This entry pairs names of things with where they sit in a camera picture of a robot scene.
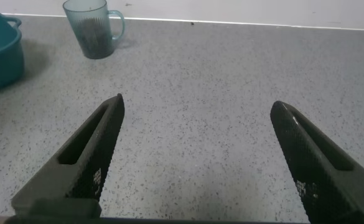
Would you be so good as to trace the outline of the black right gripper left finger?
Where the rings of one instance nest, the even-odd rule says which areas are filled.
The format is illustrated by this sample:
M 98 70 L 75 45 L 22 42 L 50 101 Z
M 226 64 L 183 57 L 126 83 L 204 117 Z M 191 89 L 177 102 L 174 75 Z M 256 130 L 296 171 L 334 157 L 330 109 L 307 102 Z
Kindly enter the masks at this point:
M 25 215 L 39 200 L 100 200 L 124 118 L 122 94 L 107 99 L 11 200 Z

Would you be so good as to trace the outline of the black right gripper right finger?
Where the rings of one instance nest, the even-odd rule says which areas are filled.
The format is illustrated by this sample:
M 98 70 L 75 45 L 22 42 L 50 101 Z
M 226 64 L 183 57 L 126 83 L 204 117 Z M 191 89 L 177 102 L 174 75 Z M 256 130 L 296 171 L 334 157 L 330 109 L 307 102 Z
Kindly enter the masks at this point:
M 295 107 L 270 117 L 309 221 L 364 223 L 364 168 Z

